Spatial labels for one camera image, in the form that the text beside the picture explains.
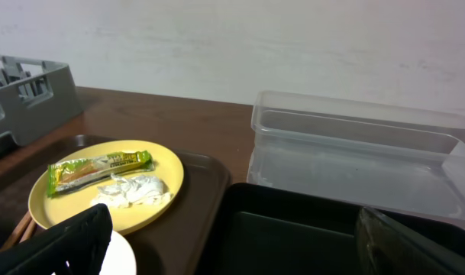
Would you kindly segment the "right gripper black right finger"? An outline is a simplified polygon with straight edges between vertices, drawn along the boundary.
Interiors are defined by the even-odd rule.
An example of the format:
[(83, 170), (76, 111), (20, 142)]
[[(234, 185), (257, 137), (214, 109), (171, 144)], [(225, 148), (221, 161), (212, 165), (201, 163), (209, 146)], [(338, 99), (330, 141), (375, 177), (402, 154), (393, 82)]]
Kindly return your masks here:
[(455, 225), (363, 207), (356, 243), (365, 274), (465, 274), (465, 230)]

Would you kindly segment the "wooden chopstick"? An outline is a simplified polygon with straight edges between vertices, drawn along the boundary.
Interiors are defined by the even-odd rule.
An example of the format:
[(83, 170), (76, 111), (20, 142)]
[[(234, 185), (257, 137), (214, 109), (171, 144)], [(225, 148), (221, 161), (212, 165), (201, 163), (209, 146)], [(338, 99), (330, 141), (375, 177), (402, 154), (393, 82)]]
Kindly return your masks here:
[(23, 235), (21, 236), (20, 238), (20, 243), (21, 242), (24, 242), (28, 239), (30, 239), (32, 237), (32, 235), (34, 234), (34, 231), (37, 229), (37, 223), (34, 221), (34, 220), (31, 220), (29, 223), (28, 223), (28, 226), (26, 227)]
[(22, 235), (26, 232), (27, 227), (29, 226), (30, 223), (31, 223), (31, 214), (30, 212), (26, 212), (23, 218), (15, 226), (15, 229), (8, 236), (4, 244), (1, 246), (0, 252), (8, 250), (9, 248), (16, 245), (21, 240)]

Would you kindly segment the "green snack wrapper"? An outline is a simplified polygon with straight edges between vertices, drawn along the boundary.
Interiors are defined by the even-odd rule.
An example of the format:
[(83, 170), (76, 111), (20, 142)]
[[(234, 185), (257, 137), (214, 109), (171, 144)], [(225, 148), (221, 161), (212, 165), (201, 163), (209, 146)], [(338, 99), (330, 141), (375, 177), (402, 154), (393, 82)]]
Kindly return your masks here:
[(135, 170), (154, 170), (154, 160), (147, 151), (113, 152), (97, 157), (84, 157), (51, 164), (47, 168), (49, 198), (72, 193), (112, 174)]

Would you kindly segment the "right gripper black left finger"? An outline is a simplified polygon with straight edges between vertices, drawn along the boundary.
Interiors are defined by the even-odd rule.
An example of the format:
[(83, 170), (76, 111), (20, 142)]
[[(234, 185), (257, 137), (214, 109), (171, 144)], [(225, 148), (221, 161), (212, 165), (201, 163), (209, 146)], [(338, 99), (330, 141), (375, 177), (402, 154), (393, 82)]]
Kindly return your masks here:
[(0, 252), (0, 274), (98, 274), (112, 230), (108, 207), (94, 205)]

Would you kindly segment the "white bowl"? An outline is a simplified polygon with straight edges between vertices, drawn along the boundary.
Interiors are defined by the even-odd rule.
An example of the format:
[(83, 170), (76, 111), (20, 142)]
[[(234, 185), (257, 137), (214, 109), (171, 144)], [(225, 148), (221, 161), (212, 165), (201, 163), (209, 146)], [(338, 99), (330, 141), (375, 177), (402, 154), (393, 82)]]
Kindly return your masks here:
[(128, 241), (118, 232), (111, 233), (100, 275), (136, 275), (137, 263)]

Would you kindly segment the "white paper napkin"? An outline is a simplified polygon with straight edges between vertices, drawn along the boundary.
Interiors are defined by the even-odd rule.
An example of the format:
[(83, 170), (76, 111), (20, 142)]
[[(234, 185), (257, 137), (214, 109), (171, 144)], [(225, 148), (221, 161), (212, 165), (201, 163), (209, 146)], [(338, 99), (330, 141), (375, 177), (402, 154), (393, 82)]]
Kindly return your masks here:
[(156, 176), (126, 178), (113, 173), (111, 179), (112, 184), (97, 187), (98, 194), (90, 205), (105, 204), (109, 208), (123, 209), (134, 205), (161, 205), (174, 197)]

